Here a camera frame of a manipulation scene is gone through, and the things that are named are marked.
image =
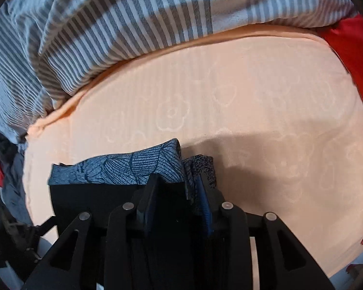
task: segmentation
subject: blue patterned cloth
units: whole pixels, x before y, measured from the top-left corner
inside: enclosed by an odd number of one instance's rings
[[[7,0],[0,8],[0,132],[16,143],[118,61],[253,23],[330,25],[350,0]]]
[[[197,199],[194,179],[201,173],[206,174],[209,187],[216,188],[213,158],[198,155],[183,160],[176,138],[134,153],[97,156],[76,165],[53,165],[48,185],[146,184],[152,173],[161,174],[167,183],[184,182],[191,203]]]

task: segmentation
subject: metal pin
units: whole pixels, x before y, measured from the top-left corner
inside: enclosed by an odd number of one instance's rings
[[[125,210],[131,210],[134,207],[133,203],[127,202],[124,205],[122,205],[122,208]]]
[[[222,208],[223,208],[223,209],[227,209],[227,210],[229,210],[229,209],[233,209],[233,207],[234,207],[234,205],[233,205],[233,204],[231,204],[230,202],[223,202],[223,203],[222,203]]]
[[[277,219],[277,215],[275,213],[266,213],[265,215],[267,220],[274,221]]]
[[[80,220],[87,220],[90,218],[90,214],[87,211],[84,211],[83,213],[81,213],[79,215],[79,219]]]

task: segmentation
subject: bed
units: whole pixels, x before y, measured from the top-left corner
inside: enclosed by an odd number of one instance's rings
[[[28,131],[31,220],[52,214],[52,163],[177,137],[185,157],[214,157],[226,199],[279,214],[333,275],[363,251],[363,102],[295,27],[356,14],[350,0],[7,0],[0,132]]]

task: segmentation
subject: folded cloth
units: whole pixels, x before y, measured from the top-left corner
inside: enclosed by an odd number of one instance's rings
[[[194,203],[194,179],[204,173],[209,187],[216,188],[212,157],[197,155],[182,160],[180,143],[174,138],[138,152],[86,159],[76,165],[53,165],[48,185],[59,184],[146,184],[149,175],[158,173],[167,183],[185,182],[186,198]]]
[[[321,27],[355,14],[350,0],[7,0],[0,132],[13,142],[118,61],[242,25]]]

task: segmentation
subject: gray and white striped blanket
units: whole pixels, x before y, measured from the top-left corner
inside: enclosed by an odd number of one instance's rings
[[[320,27],[350,0],[7,0],[0,9],[0,132],[16,142],[118,61],[246,24]]]

